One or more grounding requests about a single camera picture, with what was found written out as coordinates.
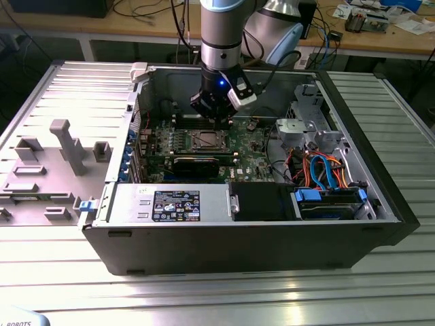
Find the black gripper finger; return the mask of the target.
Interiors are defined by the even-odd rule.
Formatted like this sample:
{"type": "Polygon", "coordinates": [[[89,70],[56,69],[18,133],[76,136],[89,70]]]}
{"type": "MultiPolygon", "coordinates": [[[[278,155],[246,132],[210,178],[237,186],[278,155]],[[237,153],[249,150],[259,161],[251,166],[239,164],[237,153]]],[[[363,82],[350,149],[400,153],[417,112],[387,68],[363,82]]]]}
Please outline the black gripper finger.
{"type": "Polygon", "coordinates": [[[237,110],[230,101],[224,101],[222,106],[222,129],[229,130],[232,126],[232,117],[237,114],[237,110]]]}
{"type": "Polygon", "coordinates": [[[214,130],[222,129],[224,107],[212,93],[200,90],[190,97],[190,106],[203,118],[209,120],[214,130]]]}

